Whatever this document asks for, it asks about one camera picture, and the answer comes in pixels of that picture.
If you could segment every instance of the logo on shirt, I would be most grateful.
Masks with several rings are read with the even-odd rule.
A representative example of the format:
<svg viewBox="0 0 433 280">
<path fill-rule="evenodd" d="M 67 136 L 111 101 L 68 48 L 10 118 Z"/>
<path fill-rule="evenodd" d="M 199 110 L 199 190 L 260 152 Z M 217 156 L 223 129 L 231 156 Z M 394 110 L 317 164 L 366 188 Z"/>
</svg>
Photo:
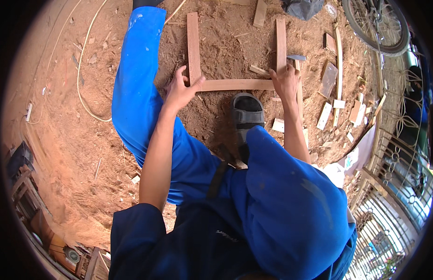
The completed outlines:
<svg viewBox="0 0 433 280">
<path fill-rule="evenodd" d="M 238 242 L 238 240 L 237 240 L 236 238 L 230 237 L 229 234 L 227 234 L 227 233 L 224 232 L 224 231 L 217 230 L 216 232 L 219 233 L 219 234 L 221 234 L 221 235 L 224 236 L 225 238 L 231 240 L 232 242 Z"/>
</svg>

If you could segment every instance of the black plastic bag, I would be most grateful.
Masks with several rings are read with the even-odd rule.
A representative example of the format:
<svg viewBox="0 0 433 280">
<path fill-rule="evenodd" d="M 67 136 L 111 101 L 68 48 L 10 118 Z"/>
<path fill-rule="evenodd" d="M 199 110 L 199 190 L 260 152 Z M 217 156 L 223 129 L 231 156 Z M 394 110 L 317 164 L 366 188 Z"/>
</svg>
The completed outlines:
<svg viewBox="0 0 433 280">
<path fill-rule="evenodd" d="M 317 14 L 324 0 L 284 0 L 283 8 L 288 14 L 307 21 Z"/>
</svg>

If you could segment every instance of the black sandal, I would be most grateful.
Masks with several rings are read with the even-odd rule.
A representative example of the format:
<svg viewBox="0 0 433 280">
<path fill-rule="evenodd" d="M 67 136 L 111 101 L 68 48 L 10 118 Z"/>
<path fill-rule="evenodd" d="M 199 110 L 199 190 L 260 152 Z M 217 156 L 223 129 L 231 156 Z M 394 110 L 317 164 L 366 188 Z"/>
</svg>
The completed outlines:
<svg viewBox="0 0 433 280">
<path fill-rule="evenodd" d="M 241 160 L 247 164 L 249 149 L 246 143 L 246 134 L 254 126 L 265 126 L 263 104 L 252 94 L 241 92 L 231 98 L 230 107 L 237 134 L 238 152 Z"/>
</svg>

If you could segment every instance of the blue work uniform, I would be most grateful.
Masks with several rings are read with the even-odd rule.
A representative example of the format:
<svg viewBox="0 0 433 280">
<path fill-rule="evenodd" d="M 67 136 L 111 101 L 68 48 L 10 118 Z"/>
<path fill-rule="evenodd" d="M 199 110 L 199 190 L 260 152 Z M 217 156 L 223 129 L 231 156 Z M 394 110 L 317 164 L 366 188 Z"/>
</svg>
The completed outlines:
<svg viewBox="0 0 433 280">
<path fill-rule="evenodd" d="M 153 84 L 165 10 L 136 8 L 124 37 L 113 124 L 142 167 L 163 104 Z M 114 214 L 110 279 L 236 279 L 263 271 L 279 279 L 341 279 L 353 257 L 347 197 L 321 171 L 293 158 L 262 127 L 247 133 L 248 169 L 228 168 L 174 124 L 167 201 L 180 205 L 166 234 L 161 212 L 140 204 Z"/>
</svg>

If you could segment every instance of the person in background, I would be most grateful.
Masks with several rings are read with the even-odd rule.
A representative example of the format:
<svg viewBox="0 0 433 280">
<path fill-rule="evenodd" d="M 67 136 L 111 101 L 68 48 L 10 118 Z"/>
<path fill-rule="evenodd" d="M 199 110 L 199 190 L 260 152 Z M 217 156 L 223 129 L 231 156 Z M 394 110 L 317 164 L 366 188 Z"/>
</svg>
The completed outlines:
<svg viewBox="0 0 433 280">
<path fill-rule="evenodd" d="M 299 71 L 270 70 L 285 114 L 284 147 L 260 101 L 231 100 L 241 159 L 235 169 L 185 130 L 177 113 L 205 78 L 180 67 L 165 100 L 153 84 L 166 11 L 134 1 L 115 80 L 115 130 L 142 167 L 139 204 L 114 213 L 109 279 L 342 279 L 355 220 L 342 189 L 310 165 L 296 103 Z M 174 230 L 162 218 L 177 205 Z"/>
</svg>

